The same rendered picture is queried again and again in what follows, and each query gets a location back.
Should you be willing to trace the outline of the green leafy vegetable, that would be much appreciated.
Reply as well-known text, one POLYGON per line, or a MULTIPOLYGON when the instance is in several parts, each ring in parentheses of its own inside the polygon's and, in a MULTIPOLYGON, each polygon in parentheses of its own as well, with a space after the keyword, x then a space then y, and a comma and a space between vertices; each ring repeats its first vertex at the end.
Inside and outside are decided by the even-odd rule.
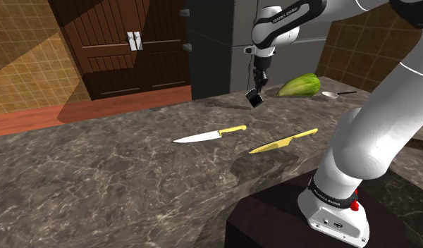
POLYGON ((288 81, 276 93, 278 97, 312 97, 320 90, 319 78, 314 73, 307 73, 288 81))

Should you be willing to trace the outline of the dark robot stand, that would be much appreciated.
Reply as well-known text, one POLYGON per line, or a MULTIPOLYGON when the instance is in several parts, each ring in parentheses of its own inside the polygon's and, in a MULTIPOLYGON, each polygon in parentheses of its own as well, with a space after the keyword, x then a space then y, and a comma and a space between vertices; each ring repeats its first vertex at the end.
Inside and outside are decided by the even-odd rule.
MULTIPOLYGON (((224 248, 353 248, 311 229, 298 195, 313 171, 239 201, 226 221, 224 248)), ((370 238, 364 248, 423 248, 423 190, 389 170, 358 188, 370 238)))

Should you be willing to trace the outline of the all yellow knife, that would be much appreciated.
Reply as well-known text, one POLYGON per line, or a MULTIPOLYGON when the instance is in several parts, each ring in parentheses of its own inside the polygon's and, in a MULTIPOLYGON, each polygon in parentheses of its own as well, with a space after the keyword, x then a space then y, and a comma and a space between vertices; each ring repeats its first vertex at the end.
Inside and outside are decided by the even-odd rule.
POLYGON ((293 136, 290 136, 290 137, 287 137, 287 138, 284 138, 284 139, 280 139, 280 140, 277 140, 275 142, 271 142, 269 144, 265 144, 265 145, 260 146, 260 147, 257 147, 256 149, 253 149, 252 151, 250 151, 250 154, 255 154, 255 153, 269 151, 269 150, 272 150, 272 149, 278 149, 278 148, 281 148, 281 147, 285 147, 285 146, 288 146, 290 144, 290 142, 295 138, 304 137, 304 136, 311 135, 311 134, 314 134, 314 133, 317 133, 317 132, 318 132, 317 128, 312 129, 312 130, 308 130, 308 131, 305 131, 305 132, 301 132, 299 134, 296 134, 296 135, 293 135, 293 136))

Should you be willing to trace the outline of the grey refrigerator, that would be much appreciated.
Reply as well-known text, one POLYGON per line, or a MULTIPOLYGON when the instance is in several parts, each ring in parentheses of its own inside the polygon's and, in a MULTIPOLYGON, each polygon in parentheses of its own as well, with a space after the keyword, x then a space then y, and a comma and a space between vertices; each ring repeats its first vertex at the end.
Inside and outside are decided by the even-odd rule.
MULTIPOLYGON (((266 6, 285 8, 297 0, 183 0, 187 23, 192 99, 246 93, 254 87, 251 29, 266 6)), ((317 69, 330 23, 301 26, 297 40, 279 46, 267 71, 269 85, 285 82, 317 69)))

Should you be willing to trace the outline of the brown wooden double door cabinet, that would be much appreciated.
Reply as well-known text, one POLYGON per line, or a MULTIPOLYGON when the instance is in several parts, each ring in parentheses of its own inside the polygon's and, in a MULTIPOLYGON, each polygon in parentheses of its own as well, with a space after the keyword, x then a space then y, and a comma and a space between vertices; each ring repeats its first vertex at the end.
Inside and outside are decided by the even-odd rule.
POLYGON ((184 0, 48 0, 92 100, 190 84, 184 0))

